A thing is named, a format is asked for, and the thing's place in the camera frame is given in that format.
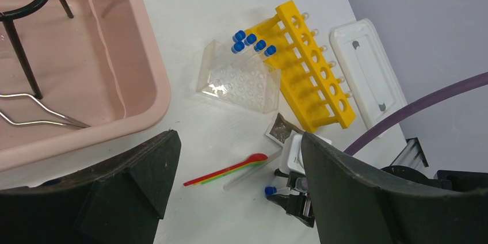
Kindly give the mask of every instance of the white lid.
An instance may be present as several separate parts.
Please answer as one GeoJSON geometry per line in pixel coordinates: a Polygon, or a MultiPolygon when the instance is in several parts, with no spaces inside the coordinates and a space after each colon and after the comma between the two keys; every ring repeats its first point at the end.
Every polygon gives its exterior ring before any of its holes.
{"type": "Polygon", "coordinates": [[[407,105],[370,20],[336,28],[330,42],[368,129],[407,105]]]}

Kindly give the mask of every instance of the pink plastic tub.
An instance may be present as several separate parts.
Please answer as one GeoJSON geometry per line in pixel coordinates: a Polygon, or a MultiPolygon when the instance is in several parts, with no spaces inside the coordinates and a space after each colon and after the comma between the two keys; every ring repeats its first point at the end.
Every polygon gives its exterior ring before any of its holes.
{"type": "MultiPolygon", "coordinates": [[[[32,0],[0,0],[0,12],[32,0]]],[[[51,109],[90,128],[13,127],[0,119],[0,171],[150,128],[165,115],[170,86],[142,0],[58,0],[15,20],[51,109]]],[[[31,93],[0,25],[0,93],[31,93]]],[[[54,119],[29,100],[0,100],[15,121],[54,119]]]]}

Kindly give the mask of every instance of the clear plastic cover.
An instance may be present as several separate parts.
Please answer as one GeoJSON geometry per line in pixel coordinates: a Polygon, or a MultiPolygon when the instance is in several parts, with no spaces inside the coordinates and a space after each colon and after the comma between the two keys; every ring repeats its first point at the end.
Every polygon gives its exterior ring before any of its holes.
{"type": "Polygon", "coordinates": [[[278,108],[280,70],[263,61],[246,64],[250,58],[259,57],[252,48],[239,54],[212,41],[204,50],[197,92],[245,108],[268,113],[278,108]]]}

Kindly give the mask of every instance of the gray wall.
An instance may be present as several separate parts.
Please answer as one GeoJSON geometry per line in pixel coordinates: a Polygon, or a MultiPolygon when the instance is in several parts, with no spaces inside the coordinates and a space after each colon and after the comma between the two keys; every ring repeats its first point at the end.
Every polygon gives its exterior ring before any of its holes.
{"type": "MultiPolygon", "coordinates": [[[[488,0],[349,0],[376,26],[408,102],[488,71],[488,0]]],[[[431,168],[488,172],[488,87],[403,121],[431,168]]]]}

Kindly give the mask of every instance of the blue cap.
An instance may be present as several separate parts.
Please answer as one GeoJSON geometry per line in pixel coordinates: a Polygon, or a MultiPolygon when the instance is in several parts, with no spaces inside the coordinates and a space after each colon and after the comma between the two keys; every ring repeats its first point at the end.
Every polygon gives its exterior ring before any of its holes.
{"type": "Polygon", "coordinates": [[[232,47],[231,47],[231,51],[234,53],[234,54],[237,54],[239,52],[241,52],[246,46],[244,45],[243,42],[241,41],[238,41],[237,43],[235,43],[232,47]]]}
{"type": "Polygon", "coordinates": [[[265,49],[266,48],[266,42],[264,40],[260,40],[256,43],[256,45],[254,46],[254,50],[256,52],[260,52],[261,50],[265,49]]]}
{"type": "Polygon", "coordinates": [[[246,32],[242,31],[242,30],[239,30],[237,31],[237,33],[232,37],[232,39],[234,40],[234,42],[238,42],[238,41],[242,41],[246,38],[246,32]]]}
{"type": "Polygon", "coordinates": [[[256,41],[258,40],[258,37],[256,37],[256,35],[254,34],[249,34],[248,37],[246,37],[246,39],[244,40],[244,44],[245,45],[252,45],[254,44],[256,41]]]}
{"type": "Polygon", "coordinates": [[[270,196],[278,192],[278,190],[274,186],[267,186],[264,188],[264,194],[266,196],[270,196]]]}
{"type": "Polygon", "coordinates": [[[271,55],[276,53],[276,47],[274,45],[268,46],[266,51],[264,52],[264,56],[270,57],[271,55]]]}

